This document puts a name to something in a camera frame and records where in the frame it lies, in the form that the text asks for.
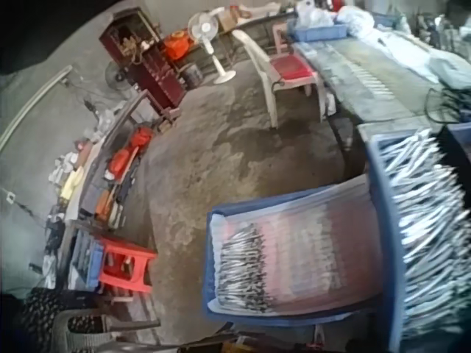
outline white fan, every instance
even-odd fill
[[[234,70],[225,71],[216,55],[214,55],[211,40],[218,33],[218,21],[213,16],[209,13],[197,13],[193,15],[188,22],[188,33],[193,40],[203,43],[206,52],[213,58],[213,63],[219,74],[219,77],[214,80],[214,83],[219,84],[227,82],[236,75]]]

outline dark red cabinet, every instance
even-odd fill
[[[128,77],[141,90],[148,90],[162,108],[178,107],[185,89],[160,52],[161,38],[141,9],[115,13],[100,41]]]

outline electric fan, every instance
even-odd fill
[[[225,71],[216,55],[214,55],[211,40],[218,33],[218,21],[213,16],[209,13],[197,13],[193,15],[188,22],[188,33],[195,42],[203,43],[206,52],[212,57],[219,74],[219,77],[214,80],[214,83],[219,84],[227,82],[236,75],[234,70]]]
[[[114,61],[110,62],[105,69],[105,81],[109,88],[113,90],[129,90],[131,85],[128,82],[127,73],[123,68],[119,68]]]

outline red plastic stool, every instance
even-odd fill
[[[157,254],[152,250],[127,243],[122,240],[100,239],[103,244],[103,260],[99,281],[114,287],[150,293],[152,287],[144,284],[144,274],[149,260],[155,259]],[[107,264],[107,256],[113,259],[113,264]],[[123,266],[134,260],[132,273],[129,275]]]

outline blue plastic crate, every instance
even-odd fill
[[[382,13],[371,13],[371,15],[375,20],[375,27],[381,25],[393,29],[396,27],[396,23],[400,20],[400,17],[396,15],[384,15]]]
[[[333,26],[326,27],[295,29],[295,21],[289,21],[288,33],[298,42],[317,42],[319,40],[334,40],[342,39],[347,36],[347,26],[344,24],[334,24]]]
[[[414,132],[375,135],[366,146],[369,161],[369,188],[378,215],[383,252],[383,301],[378,310],[379,332],[388,352],[398,352],[403,331],[403,302],[406,267],[400,242],[399,215],[392,201],[392,189],[385,173],[380,150]]]
[[[378,214],[383,252],[383,300],[378,310],[378,329],[386,350],[393,353],[400,351],[402,339],[406,266],[400,241],[399,214],[392,200],[392,189],[384,171],[386,166],[380,157],[380,150],[414,133],[415,130],[408,130],[375,135],[366,146],[370,193]],[[465,207],[471,208],[471,162],[462,148],[471,143],[471,124],[444,127],[436,139],[440,150],[445,153],[443,162],[456,169],[458,182],[465,190]]]
[[[71,266],[75,267],[85,286],[81,289],[94,291],[98,287],[103,252],[103,245],[94,236],[87,232],[78,232]]]
[[[208,303],[216,298],[215,282],[214,282],[214,258],[213,258],[213,241],[210,233],[210,221],[213,214],[224,216],[236,215],[239,213],[259,210],[265,207],[275,206],[283,202],[294,201],[302,197],[318,193],[328,187],[299,191],[297,193],[289,193],[282,196],[273,196],[266,199],[255,199],[236,204],[221,204],[213,208],[208,213],[206,221],[206,253],[205,253],[205,278],[202,289],[202,306],[203,312],[209,317],[219,321],[238,322],[246,325],[254,326],[271,326],[271,327],[299,327],[310,326],[315,324],[323,324],[326,322],[338,321],[347,316],[360,311],[371,310],[378,305],[379,299],[373,298],[364,302],[340,307],[332,310],[325,310],[311,314],[303,315],[285,315],[272,317],[255,317],[243,315],[228,315],[215,313],[208,308]]]

